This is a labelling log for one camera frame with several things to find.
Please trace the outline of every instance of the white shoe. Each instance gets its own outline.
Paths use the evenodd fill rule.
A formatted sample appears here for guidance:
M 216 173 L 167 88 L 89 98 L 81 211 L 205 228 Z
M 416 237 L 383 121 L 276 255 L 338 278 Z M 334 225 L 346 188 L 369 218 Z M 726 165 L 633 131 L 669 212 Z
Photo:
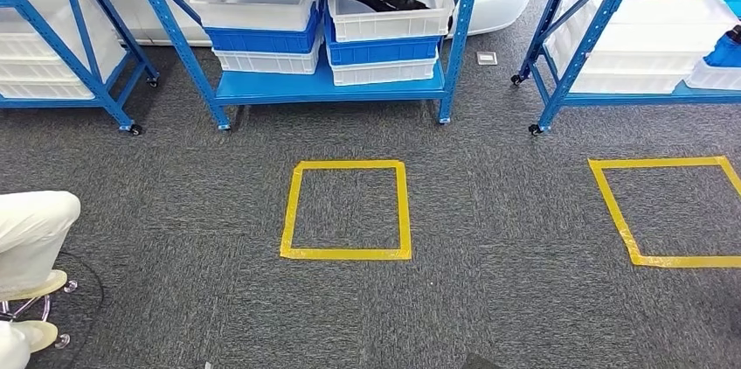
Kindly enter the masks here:
M 16 292 L 0 292 L 0 302 L 23 301 L 34 297 L 41 297 L 62 289 L 67 283 L 67 273 L 62 270 L 52 270 L 44 283 L 31 289 Z
M 31 353 L 53 345 L 59 336 L 57 326 L 44 321 L 23 321 L 22 323 L 10 323 L 10 326 L 23 333 Z

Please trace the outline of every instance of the white pants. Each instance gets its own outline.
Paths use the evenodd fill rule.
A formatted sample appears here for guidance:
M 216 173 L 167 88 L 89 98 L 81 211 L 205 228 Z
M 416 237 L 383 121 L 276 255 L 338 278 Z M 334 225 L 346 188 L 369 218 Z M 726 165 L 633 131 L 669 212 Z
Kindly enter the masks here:
M 0 195 L 0 292 L 43 284 L 79 216 L 80 200 L 66 191 Z
M 0 361 L 3 369 L 24 369 L 31 358 L 31 344 L 13 324 L 0 321 Z

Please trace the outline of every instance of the shelf caster wheel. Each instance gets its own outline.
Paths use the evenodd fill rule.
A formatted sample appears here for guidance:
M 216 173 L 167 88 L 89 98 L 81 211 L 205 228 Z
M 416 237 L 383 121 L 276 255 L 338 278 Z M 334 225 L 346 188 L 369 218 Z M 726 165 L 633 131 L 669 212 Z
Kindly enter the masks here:
M 78 286 L 78 284 L 77 284 L 76 281 L 70 280 L 65 285 L 65 293 L 72 293 L 72 292 L 74 292 L 75 290 L 77 290 L 77 286 Z
M 62 334 L 57 338 L 57 342 L 54 343 L 54 347 L 57 349 L 64 349 L 70 343 L 69 334 Z
M 129 129 L 128 132 L 131 133 L 132 136 L 141 136 L 142 133 L 144 133 L 144 127 L 139 124 L 132 124 L 131 129 Z
M 531 124 L 530 127 L 528 127 L 528 131 L 533 136 L 537 136 L 537 135 L 543 133 L 543 131 L 540 129 L 540 126 L 538 126 L 537 124 Z

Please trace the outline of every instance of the gray carpet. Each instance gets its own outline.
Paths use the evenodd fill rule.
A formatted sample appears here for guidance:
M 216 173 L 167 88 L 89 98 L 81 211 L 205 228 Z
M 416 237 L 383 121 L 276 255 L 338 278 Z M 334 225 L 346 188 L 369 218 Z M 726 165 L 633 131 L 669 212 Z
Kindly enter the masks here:
M 128 103 L 145 136 L 97 110 L 0 112 L 0 191 L 83 204 L 64 246 L 79 258 L 58 263 L 81 287 L 53 317 L 73 342 L 30 368 L 739 367 L 741 273 L 632 266 L 587 158 L 726 155 L 741 171 L 741 110 L 566 109 L 532 138 L 541 102 L 509 76 L 543 4 L 469 40 L 446 127 L 430 102 L 365 102 L 230 108 L 221 134 L 168 48 L 148 49 L 161 87 Z M 492 50 L 500 65 L 477 66 Z M 373 158 L 406 165 L 413 259 L 281 259 L 295 165 Z M 647 254 L 741 254 L 741 200 L 716 171 L 607 177 Z M 397 245 L 393 184 L 311 171 L 296 245 Z

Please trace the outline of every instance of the yellow tape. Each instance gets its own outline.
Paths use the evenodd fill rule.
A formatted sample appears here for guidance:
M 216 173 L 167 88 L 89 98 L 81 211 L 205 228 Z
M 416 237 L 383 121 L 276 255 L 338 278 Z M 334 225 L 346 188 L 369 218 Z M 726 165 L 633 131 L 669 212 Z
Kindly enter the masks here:
M 304 170 L 384 169 L 396 171 L 398 200 L 398 249 L 343 249 L 343 248 L 293 248 L 296 212 Z M 406 190 L 406 168 L 396 160 L 373 161 L 301 161 L 294 169 L 288 193 L 286 222 L 280 241 L 280 256 L 303 260 L 410 260 L 412 258 L 412 229 L 409 220 L 409 200 Z
M 599 191 L 605 200 L 607 210 L 613 218 L 615 227 L 625 243 L 630 261 L 636 266 L 651 266 L 663 268 L 738 268 L 741 267 L 741 256 L 719 255 L 719 256 L 655 256 L 643 255 L 630 232 L 625 218 L 623 217 L 618 202 L 615 200 L 613 191 L 605 178 L 605 169 L 616 168 L 656 168 L 671 166 L 720 166 L 725 175 L 733 184 L 738 196 L 741 197 L 741 179 L 733 170 L 731 163 L 726 157 L 681 157 L 681 158 L 657 158 L 657 159 L 618 159 L 618 160 L 589 160 L 594 178 L 597 181 Z

